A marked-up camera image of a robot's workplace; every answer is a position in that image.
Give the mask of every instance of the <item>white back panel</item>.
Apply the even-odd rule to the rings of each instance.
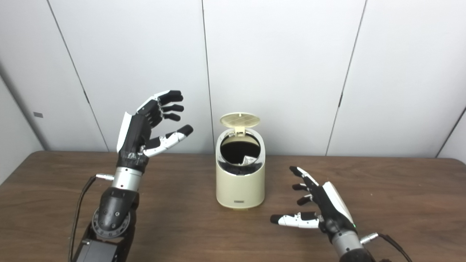
[[[39,140],[0,78],[0,184],[35,151]]]
[[[465,12],[368,1],[328,155],[435,157],[466,104]]]
[[[125,111],[181,90],[181,121],[163,121],[152,137],[191,124],[194,133],[168,152],[213,152],[200,0],[50,3],[111,151]]]
[[[268,154],[324,155],[364,0],[204,0],[214,135],[261,118]]]
[[[453,158],[466,163],[466,117],[463,116],[446,142],[439,158]]]
[[[4,80],[45,146],[107,151],[47,2],[0,1],[0,39]]]

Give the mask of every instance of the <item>lid hinge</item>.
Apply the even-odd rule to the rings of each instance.
[[[246,135],[246,129],[244,126],[235,126],[234,133],[237,137],[243,137]]]

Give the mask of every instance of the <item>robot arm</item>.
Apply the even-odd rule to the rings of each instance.
[[[151,130],[163,119],[179,121],[169,111],[182,112],[180,91],[165,91],[151,96],[134,115],[125,113],[116,149],[118,161],[115,175],[97,174],[111,180],[102,194],[84,237],[73,259],[75,262],[124,262],[135,231],[139,184],[149,158],[158,155],[188,137],[193,128],[185,125],[175,132],[151,139]],[[108,240],[121,238],[117,243]]]
[[[304,180],[304,183],[293,185],[293,189],[310,193],[300,198],[297,204],[302,206],[309,202],[315,202],[319,206],[321,215],[317,215],[315,212],[272,215],[270,217],[272,223],[288,227],[319,228],[329,237],[340,262],[375,262],[374,257],[363,245],[379,236],[394,246],[408,262],[411,262],[408,254],[389,235],[372,233],[358,239],[353,218],[332,183],[325,182],[323,186],[320,186],[311,175],[301,168],[291,166],[290,170]]]

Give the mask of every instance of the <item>trash can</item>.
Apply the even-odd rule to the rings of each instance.
[[[217,201],[224,207],[246,209],[265,197],[265,147],[258,132],[250,129],[260,119],[249,113],[231,113],[220,122],[230,129],[215,146]]]

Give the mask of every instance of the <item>wooden table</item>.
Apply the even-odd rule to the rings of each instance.
[[[0,261],[66,261],[75,205],[87,179],[114,173],[117,155],[37,152],[0,186]],[[289,170],[298,165],[332,181],[360,236],[389,234],[415,262],[466,259],[466,166],[453,159],[267,156],[266,199],[248,211],[215,199],[213,155],[164,154],[150,160],[140,188],[133,262],[336,262],[318,230],[280,227],[271,214],[299,207],[304,192]],[[77,241],[110,182],[84,198]],[[366,246],[377,260],[405,261],[379,239]]]

